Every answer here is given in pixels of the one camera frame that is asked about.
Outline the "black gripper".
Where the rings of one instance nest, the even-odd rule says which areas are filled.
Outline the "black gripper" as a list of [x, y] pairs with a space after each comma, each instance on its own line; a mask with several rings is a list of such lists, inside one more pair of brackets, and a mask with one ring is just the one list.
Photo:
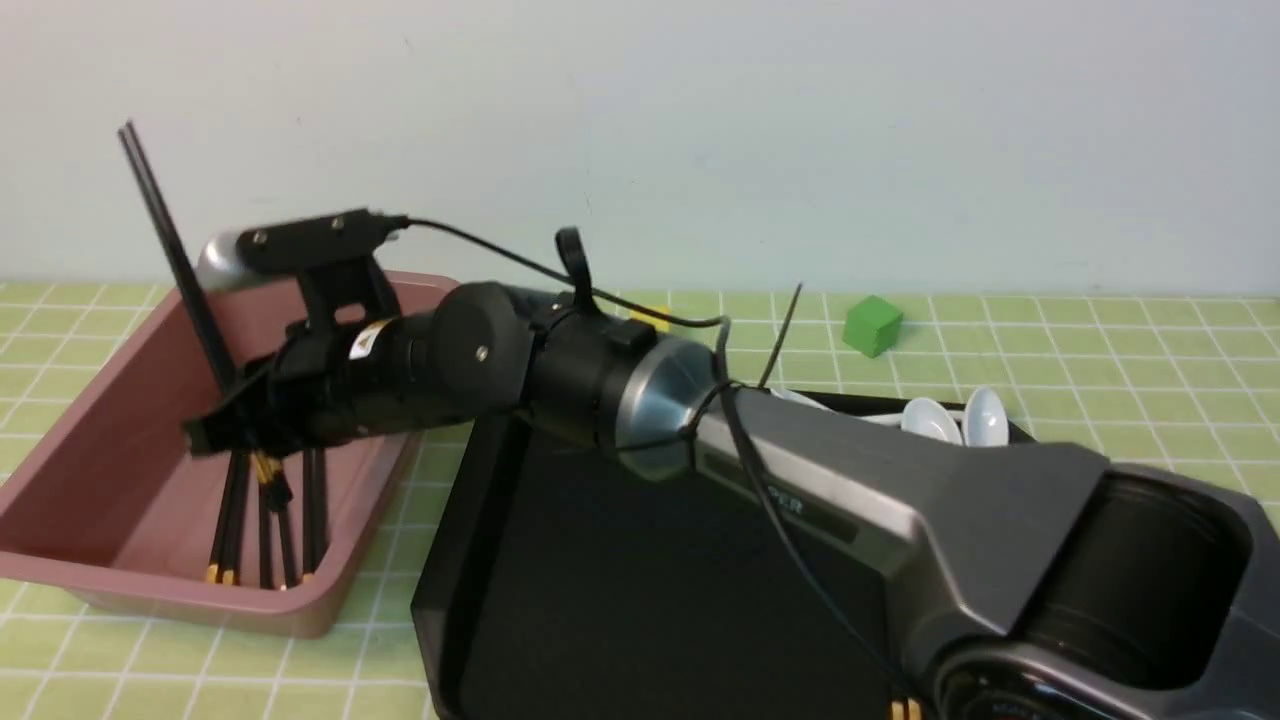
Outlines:
[[429, 366], [434, 313], [300, 331], [257, 357], [223, 400], [183, 423], [189, 452], [284, 459], [369, 437], [451, 424], [451, 402]]

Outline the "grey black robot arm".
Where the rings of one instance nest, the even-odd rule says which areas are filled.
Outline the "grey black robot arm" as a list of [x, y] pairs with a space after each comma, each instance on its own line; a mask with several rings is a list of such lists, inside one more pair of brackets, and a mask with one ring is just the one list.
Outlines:
[[1277, 533], [1248, 495], [1071, 442], [966, 447], [730, 379], [705, 345], [497, 282], [302, 322], [189, 451], [287, 457], [512, 414], [695, 471], [876, 569], [892, 671], [945, 719], [1275, 719]]

